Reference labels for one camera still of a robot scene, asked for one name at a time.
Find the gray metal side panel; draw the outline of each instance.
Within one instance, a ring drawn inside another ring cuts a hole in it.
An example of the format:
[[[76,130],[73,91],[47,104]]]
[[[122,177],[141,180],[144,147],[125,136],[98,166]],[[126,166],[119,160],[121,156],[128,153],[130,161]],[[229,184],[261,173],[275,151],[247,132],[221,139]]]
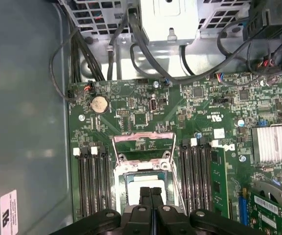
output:
[[[48,75],[61,32],[52,4],[0,0],[0,197],[17,190],[19,234],[48,234],[72,222],[66,106]],[[68,74],[62,65],[58,55],[60,83]]]

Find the silver heatsink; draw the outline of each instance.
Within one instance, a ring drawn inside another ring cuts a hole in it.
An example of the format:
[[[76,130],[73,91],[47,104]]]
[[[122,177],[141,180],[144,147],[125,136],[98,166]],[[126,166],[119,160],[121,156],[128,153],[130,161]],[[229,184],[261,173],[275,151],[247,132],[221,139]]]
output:
[[[256,163],[282,162],[282,126],[253,128],[252,137]]]

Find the barcode label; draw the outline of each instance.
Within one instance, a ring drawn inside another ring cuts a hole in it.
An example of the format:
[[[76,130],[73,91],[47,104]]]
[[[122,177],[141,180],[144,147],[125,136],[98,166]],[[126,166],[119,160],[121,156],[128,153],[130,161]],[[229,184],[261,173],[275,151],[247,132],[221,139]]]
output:
[[[266,222],[268,225],[270,225],[271,227],[277,229],[277,224],[276,224],[273,220],[267,218],[267,217],[264,216],[263,214],[261,215],[261,219],[262,219],[264,222]]]
[[[267,210],[273,212],[274,214],[276,215],[279,215],[279,209],[278,207],[272,205],[271,203],[257,197],[257,196],[254,196],[254,200],[255,200],[255,203],[266,208]]]

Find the sticker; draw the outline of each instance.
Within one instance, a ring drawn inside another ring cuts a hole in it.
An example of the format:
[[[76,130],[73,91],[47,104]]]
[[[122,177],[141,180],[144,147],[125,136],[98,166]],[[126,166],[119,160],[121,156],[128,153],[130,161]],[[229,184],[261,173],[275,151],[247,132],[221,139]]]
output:
[[[230,145],[227,145],[227,144],[225,144],[224,146],[223,146],[223,148],[224,148],[224,151],[235,151],[235,144],[230,144]]]
[[[214,137],[215,139],[224,139],[224,128],[214,129]]]
[[[0,197],[0,234],[18,233],[17,190]]]
[[[254,196],[254,200],[255,200],[255,203],[257,203],[258,205],[266,208],[267,210],[273,212],[274,214],[276,215],[279,215],[279,209],[278,207],[272,205],[271,203],[257,197],[257,196]]]
[[[261,219],[262,219],[265,223],[267,223],[268,225],[270,225],[271,227],[277,229],[277,224],[276,224],[273,220],[267,218],[267,217],[264,216],[263,214],[261,215]]]
[[[212,122],[221,122],[223,115],[208,115],[207,119],[211,119]]]

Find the black ram slot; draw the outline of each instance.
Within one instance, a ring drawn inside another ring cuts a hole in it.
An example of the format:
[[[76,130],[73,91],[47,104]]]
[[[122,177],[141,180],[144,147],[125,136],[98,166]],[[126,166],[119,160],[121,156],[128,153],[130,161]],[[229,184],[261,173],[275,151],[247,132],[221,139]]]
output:
[[[85,206],[87,211],[87,216],[90,214],[90,206],[89,206],[89,188],[88,188],[88,174],[87,174],[87,159],[83,159],[83,190],[85,195]]]
[[[181,176],[182,176],[182,195],[183,195],[183,200],[185,203],[186,210],[189,211],[189,196],[188,196],[188,176],[189,174],[189,163],[188,163],[188,157],[187,157],[187,149],[189,146],[182,144],[180,147],[180,160],[181,160]]]
[[[101,159],[100,155],[96,156],[95,158],[95,182],[96,182],[96,201],[97,201],[97,211],[103,210],[103,185],[102,185],[102,173],[101,173]]]
[[[111,209],[111,193],[110,193],[110,167],[109,167],[109,159],[108,154],[103,156],[103,163],[104,167],[102,168],[104,170],[104,179],[105,179],[105,206],[106,208]]]
[[[210,146],[180,147],[182,193],[188,213],[197,209],[213,210],[210,180]]]
[[[80,193],[80,211],[82,217],[87,217],[87,207],[86,207],[86,198],[85,194],[85,180],[84,180],[84,159],[80,158],[78,160],[78,168],[79,168],[79,193]]]
[[[232,210],[232,200],[229,199],[229,219],[232,219],[233,220],[233,210]]]
[[[88,201],[89,201],[89,214],[96,213],[95,210],[95,183],[94,183],[94,159],[89,157],[87,160],[87,175],[88,175]]]
[[[199,151],[196,147],[193,147],[193,155],[192,155],[192,164],[194,169],[194,185],[195,185],[195,200],[196,200],[196,209],[201,209],[201,171],[200,171],[200,159],[199,159]]]

